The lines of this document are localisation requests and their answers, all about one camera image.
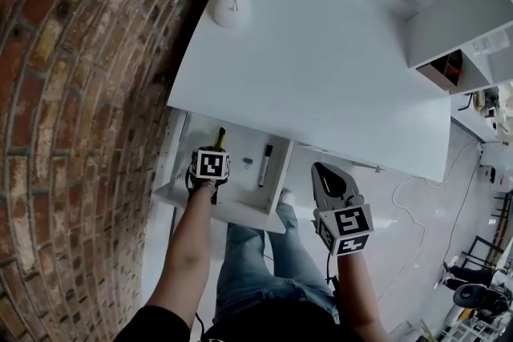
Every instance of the black marker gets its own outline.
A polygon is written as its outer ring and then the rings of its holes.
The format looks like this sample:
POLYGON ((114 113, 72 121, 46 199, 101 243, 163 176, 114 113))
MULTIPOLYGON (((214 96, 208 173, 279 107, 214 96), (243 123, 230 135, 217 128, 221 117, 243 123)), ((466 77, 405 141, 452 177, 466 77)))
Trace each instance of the black marker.
POLYGON ((269 165, 269 157, 273 152, 273 146, 267 145, 265 147, 265 155, 264 160, 262 161, 262 165, 260 167, 260 173, 258 175, 258 187, 263 187, 265 182, 265 175, 267 174, 267 166, 269 165))

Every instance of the open drawer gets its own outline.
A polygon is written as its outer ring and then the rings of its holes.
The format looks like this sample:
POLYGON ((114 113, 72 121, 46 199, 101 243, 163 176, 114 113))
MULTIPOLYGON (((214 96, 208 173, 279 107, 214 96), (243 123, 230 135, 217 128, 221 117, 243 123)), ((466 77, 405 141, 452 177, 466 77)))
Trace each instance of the open drawer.
POLYGON ((217 204, 212 206, 212 218, 266 231, 285 232, 276 213, 276 205, 294 141, 177 109, 173 109, 170 122, 165 167, 172 168, 171 178, 169 183, 153 191, 154 198, 175 207, 186 207, 185 173, 192 151, 212 145, 217 131, 223 127, 226 130, 224 149, 230 153, 230 176, 228 182, 219 188, 217 204), (265 184, 258 187, 258 173, 268 144, 273 146, 273 152, 265 184), (252 159, 251 166, 248 167, 243 159, 252 159))

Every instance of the yellow object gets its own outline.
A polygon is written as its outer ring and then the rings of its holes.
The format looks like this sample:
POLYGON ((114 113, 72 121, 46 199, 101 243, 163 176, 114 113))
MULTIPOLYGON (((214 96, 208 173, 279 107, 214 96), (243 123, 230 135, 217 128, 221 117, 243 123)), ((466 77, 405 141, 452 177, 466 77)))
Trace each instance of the yellow object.
POLYGON ((221 127, 214 140, 214 151, 221 151, 224 149, 224 137, 226 136, 226 130, 221 127))

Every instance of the blue jeans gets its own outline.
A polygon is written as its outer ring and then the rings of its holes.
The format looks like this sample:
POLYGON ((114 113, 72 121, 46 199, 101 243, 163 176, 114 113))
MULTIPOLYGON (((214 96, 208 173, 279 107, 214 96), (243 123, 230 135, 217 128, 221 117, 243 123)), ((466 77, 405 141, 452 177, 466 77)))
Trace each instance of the blue jeans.
POLYGON ((287 231, 285 234, 269 232, 274 276, 264 262, 264 232, 228 225, 226 253, 217 281, 214 323, 271 299, 309 301, 334 314, 333 293, 301 244, 293 208, 279 203, 277 214, 287 231))

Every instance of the white vase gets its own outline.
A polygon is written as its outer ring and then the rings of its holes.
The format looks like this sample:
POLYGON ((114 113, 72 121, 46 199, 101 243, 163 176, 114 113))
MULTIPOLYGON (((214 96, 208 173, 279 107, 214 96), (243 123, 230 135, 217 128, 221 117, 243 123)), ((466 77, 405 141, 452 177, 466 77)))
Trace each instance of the white vase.
POLYGON ((249 0, 216 0, 214 20, 219 26, 236 29, 246 25, 251 16, 249 0))

